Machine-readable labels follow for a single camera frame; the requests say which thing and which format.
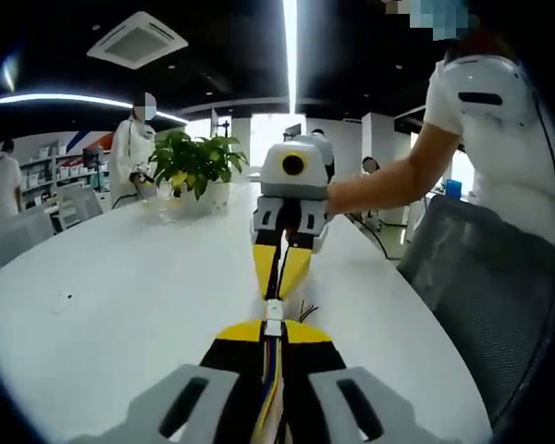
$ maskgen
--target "oval table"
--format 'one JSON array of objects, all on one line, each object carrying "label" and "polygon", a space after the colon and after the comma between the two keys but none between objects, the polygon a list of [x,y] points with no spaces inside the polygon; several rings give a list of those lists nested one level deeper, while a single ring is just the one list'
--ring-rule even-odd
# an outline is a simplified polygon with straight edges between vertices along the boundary
[{"label": "oval table", "polygon": [[[232,185],[228,210],[168,222],[153,203],[98,216],[0,270],[0,377],[52,441],[99,435],[224,327],[259,315],[249,222],[258,184]],[[393,264],[345,217],[330,223],[306,290],[308,322],[346,365],[407,400],[444,442],[491,436],[461,356]]]}]

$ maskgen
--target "ceiling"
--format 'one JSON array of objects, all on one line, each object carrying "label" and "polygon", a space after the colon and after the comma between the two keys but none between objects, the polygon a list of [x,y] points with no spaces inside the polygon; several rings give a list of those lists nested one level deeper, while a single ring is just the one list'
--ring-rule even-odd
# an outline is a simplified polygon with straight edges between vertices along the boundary
[{"label": "ceiling", "polygon": [[[431,30],[411,29],[407,16],[385,14],[378,0],[298,3],[298,97],[314,99],[308,105],[302,101],[299,112],[395,117],[424,104],[427,80],[444,51],[444,43],[432,42]],[[130,102],[147,91],[168,113],[219,101],[288,97],[281,0],[69,0],[0,8],[0,68],[9,56],[16,61],[15,93],[80,93]],[[140,10],[189,46],[138,70],[86,56]],[[0,97],[9,94],[0,85]],[[220,113],[287,111],[283,102],[225,105]],[[124,109],[79,103],[0,105],[0,141],[48,131],[113,130],[126,115]],[[173,125],[160,118],[153,124],[158,130]]]}]

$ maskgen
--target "air conditioner vent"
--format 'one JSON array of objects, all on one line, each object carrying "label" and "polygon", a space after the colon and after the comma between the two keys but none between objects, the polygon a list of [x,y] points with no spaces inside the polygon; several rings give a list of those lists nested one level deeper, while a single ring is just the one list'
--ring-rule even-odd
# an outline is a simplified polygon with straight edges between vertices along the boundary
[{"label": "air conditioner vent", "polygon": [[108,32],[87,56],[138,69],[187,45],[164,23],[138,12]]}]

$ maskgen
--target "led light strip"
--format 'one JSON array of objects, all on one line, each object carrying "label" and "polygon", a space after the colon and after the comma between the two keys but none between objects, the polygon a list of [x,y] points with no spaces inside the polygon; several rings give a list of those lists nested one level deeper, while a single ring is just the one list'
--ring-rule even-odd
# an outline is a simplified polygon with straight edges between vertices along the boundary
[{"label": "led light strip", "polygon": [[284,25],[286,28],[290,114],[296,114],[296,95],[298,94],[298,0],[282,1],[284,3]]},{"label": "led light strip", "polygon": [[[76,102],[87,102],[91,104],[99,105],[111,105],[120,108],[132,108],[132,104],[126,104],[125,102],[118,102],[117,100],[103,99],[101,97],[91,97],[88,95],[78,95],[78,94],[60,94],[60,93],[35,93],[35,94],[21,94],[21,95],[11,95],[9,97],[3,97],[0,99],[0,105],[4,104],[14,104],[16,102],[29,102],[32,100],[70,100]],[[162,113],[156,111],[156,115],[168,120],[173,120],[178,123],[183,123],[187,125],[189,120],[184,118],[176,117],[171,114]]]}]

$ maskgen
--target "green leaves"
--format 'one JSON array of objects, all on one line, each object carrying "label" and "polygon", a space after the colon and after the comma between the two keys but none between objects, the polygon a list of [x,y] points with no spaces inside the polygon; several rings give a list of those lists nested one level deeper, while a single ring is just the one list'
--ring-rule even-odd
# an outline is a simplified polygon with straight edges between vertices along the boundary
[{"label": "green leaves", "polygon": [[154,173],[156,184],[162,180],[171,181],[179,172],[185,173],[192,178],[187,181],[187,190],[193,191],[199,200],[207,190],[208,182],[232,180],[230,166],[241,173],[242,164],[248,165],[243,152],[231,152],[230,145],[237,143],[240,142],[234,137],[193,140],[180,129],[169,132],[157,142],[150,157],[151,162],[157,163]]}]

